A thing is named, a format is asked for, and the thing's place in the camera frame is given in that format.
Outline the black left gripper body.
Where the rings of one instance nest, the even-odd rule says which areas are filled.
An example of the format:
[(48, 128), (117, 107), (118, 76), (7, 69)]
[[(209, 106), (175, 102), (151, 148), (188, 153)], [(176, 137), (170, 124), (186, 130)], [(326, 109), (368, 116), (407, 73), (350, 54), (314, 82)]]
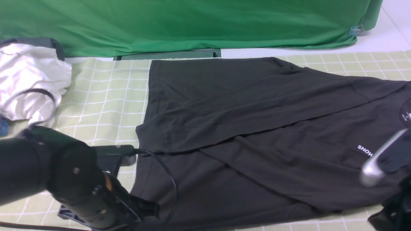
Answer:
[(93, 231), (135, 231), (158, 219), (158, 203), (131, 195), (113, 175), (59, 180), (53, 197)]

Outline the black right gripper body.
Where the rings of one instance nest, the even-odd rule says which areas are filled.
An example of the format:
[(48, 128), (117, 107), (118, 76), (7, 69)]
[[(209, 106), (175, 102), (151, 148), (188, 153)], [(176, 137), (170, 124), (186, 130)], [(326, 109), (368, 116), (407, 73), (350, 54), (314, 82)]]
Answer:
[(399, 185), (400, 191), (382, 203), (380, 212), (368, 218), (375, 230), (411, 230), (411, 177), (406, 177)]

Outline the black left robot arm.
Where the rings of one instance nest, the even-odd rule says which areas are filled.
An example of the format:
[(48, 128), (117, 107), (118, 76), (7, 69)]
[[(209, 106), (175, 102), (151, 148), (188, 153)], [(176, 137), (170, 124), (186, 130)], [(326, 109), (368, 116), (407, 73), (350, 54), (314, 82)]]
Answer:
[(91, 147), (47, 127), (1, 139), (1, 205), (48, 191), (95, 231), (128, 231), (159, 217), (157, 203), (131, 195), (116, 173), (132, 146)]

